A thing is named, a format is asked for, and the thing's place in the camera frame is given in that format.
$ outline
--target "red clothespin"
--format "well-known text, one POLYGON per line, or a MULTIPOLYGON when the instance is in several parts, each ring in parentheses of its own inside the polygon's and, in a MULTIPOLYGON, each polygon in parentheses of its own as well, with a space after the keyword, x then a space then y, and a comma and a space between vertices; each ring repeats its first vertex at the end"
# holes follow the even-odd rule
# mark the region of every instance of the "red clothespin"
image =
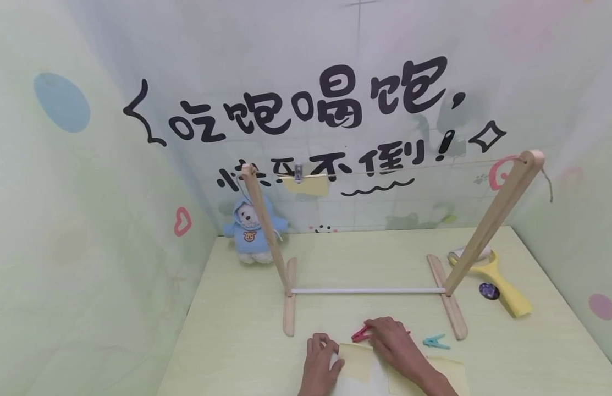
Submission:
POLYGON ((357 343, 357 342, 364 341, 365 339, 368 339, 370 335, 365 334, 365 332, 368 331, 370 328, 371 326, 368 326, 368 325, 363 326, 363 329, 360 329, 359 331, 354 333, 354 335, 352 335, 352 342, 357 343))

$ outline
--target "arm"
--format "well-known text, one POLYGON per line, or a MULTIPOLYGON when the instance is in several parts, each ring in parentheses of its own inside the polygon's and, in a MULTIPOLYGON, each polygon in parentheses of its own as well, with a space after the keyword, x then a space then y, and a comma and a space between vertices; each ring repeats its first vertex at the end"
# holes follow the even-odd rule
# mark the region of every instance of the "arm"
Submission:
POLYGON ((235 223, 225 224, 222 226, 222 233, 227 238, 233 238, 235 233, 235 223))
POLYGON ((330 395, 345 364, 343 359, 339 359, 330 368, 332 353, 339 353, 339 344, 332 341, 327 334, 315 333, 307 341, 304 376, 297 396, 330 395))
POLYGON ((373 328, 370 344, 378 355, 427 396, 457 396, 448 379, 430 365, 401 322, 381 317, 365 324, 373 328))

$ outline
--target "white stuffed bear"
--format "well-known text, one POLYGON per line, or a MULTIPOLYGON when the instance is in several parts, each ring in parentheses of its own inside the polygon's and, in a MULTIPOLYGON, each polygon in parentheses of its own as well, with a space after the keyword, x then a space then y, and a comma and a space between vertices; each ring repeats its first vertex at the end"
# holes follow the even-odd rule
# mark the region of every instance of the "white stuffed bear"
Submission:
MULTIPOLYGON (((267 197, 264 196, 263 200, 273 232, 285 233, 288 230, 288 221, 274 215, 267 197)), ((222 231, 225 237, 235 239, 235 250, 238 252, 240 261, 246 264, 273 262, 260 220, 248 199, 240 199, 236 202, 233 217, 234 222, 226 224, 222 231)))
MULTIPOLYGON (((240 220, 240 224, 242 224, 245 229, 261 229, 260 220, 257 218, 255 208, 250 203, 243 203, 238 208, 238 218, 240 220)), ((273 262, 273 257, 270 254, 270 251, 263 251, 261 253, 238 253, 238 257, 244 264, 252 264, 254 262, 268 264, 273 262)))

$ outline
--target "table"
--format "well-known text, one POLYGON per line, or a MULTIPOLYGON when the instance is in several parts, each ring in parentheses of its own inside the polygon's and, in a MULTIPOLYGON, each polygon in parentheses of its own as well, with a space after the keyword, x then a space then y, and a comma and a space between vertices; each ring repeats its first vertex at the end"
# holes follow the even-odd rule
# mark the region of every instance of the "table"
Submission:
MULTIPOLYGON (((426 255, 450 270, 448 251, 473 228, 292 234, 284 258, 297 257, 297 287, 433 287, 426 255)), ((455 292, 469 328, 453 337, 438 295, 299 295, 295 337, 282 333, 282 284, 270 265, 239 263, 230 239, 217 238, 185 320, 159 396, 297 395, 306 339, 326 332, 339 343, 369 317, 392 316, 427 355, 465 363, 472 395, 612 395, 612 366, 510 227, 490 246, 500 271, 534 307, 515 320, 478 292, 469 274, 455 292), (446 333, 451 350, 422 339, 446 333)))

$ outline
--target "white crossbar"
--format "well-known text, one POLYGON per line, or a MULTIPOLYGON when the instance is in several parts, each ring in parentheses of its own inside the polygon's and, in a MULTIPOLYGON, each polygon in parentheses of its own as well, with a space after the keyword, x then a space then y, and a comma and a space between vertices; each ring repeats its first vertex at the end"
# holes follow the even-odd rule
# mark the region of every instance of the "white crossbar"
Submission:
POLYGON ((442 294, 444 288, 292 289, 294 294, 442 294))

